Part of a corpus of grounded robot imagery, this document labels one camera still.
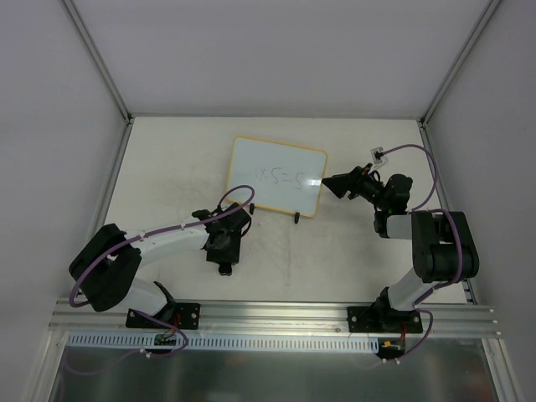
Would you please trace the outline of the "yellow framed whiteboard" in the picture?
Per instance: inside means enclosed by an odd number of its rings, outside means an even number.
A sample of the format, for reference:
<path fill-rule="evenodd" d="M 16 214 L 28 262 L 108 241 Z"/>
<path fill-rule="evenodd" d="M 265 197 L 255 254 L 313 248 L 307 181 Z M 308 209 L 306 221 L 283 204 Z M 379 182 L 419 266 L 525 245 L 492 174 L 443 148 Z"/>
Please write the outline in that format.
<path fill-rule="evenodd" d="M 321 149 L 238 136 L 226 188 L 230 202 L 312 217 L 317 212 L 327 153 Z"/>

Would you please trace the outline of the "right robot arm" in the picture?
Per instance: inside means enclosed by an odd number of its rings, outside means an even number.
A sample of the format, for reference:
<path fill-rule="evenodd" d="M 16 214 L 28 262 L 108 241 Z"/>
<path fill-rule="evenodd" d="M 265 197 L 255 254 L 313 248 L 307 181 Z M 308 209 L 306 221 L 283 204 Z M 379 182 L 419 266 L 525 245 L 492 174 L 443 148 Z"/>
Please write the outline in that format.
<path fill-rule="evenodd" d="M 403 174 L 387 182 L 370 165 L 324 178 L 322 184 L 338 198 L 363 198 L 374 207 L 374 230 L 383 239 L 408 240 L 412 266 L 385 287 L 368 307 L 348 307 L 351 333 L 421 333 L 417 307 L 434 291 L 473 278 L 479 257 L 466 216 L 444 209 L 410 212 L 413 181 Z"/>

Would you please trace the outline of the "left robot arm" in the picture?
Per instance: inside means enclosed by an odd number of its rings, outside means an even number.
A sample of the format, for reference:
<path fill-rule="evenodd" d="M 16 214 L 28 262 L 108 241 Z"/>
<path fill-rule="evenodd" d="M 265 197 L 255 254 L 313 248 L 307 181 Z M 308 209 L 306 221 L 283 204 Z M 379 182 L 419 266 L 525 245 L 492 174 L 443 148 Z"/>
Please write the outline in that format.
<path fill-rule="evenodd" d="M 107 224 L 70 263 L 75 285 L 69 304 L 91 306 L 95 312 L 125 307 L 129 328 L 195 330 L 200 306 L 177 301 L 161 282 L 145 281 L 138 271 L 171 255 L 201 250 L 220 275 L 229 276 L 240 261 L 241 240 L 251 223 L 243 208 L 231 204 L 227 209 L 200 209 L 180 224 L 136 233 Z"/>

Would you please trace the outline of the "blue whiteboard eraser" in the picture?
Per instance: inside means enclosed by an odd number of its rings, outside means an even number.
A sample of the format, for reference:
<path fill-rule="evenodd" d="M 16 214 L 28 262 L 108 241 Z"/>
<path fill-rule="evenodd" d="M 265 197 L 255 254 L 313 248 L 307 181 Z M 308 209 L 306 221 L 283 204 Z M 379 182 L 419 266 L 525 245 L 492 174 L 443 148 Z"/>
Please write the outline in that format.
<path fill-rule="evenodd" d="M 232 264 L 220 264 L 218 272 L 221 276 L 231 276 L 233 274 Z"/>

